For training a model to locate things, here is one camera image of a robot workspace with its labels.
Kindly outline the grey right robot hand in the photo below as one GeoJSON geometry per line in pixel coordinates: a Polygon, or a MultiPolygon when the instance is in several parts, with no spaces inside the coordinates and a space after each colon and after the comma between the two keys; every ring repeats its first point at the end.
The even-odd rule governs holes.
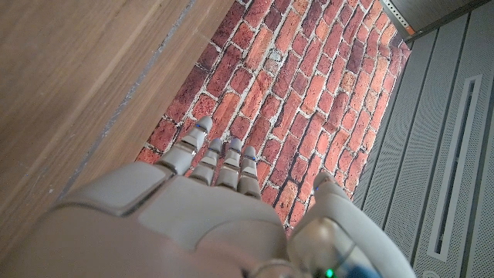
{"type": "Polygon", "coordinates": [[[134,162],[61,198],[4,258],[3,277],[412,277],[400,249],[343,192],[285,233],[262,201],[255,149],[213,140],[210,117],[156,163],[134,162]]]}

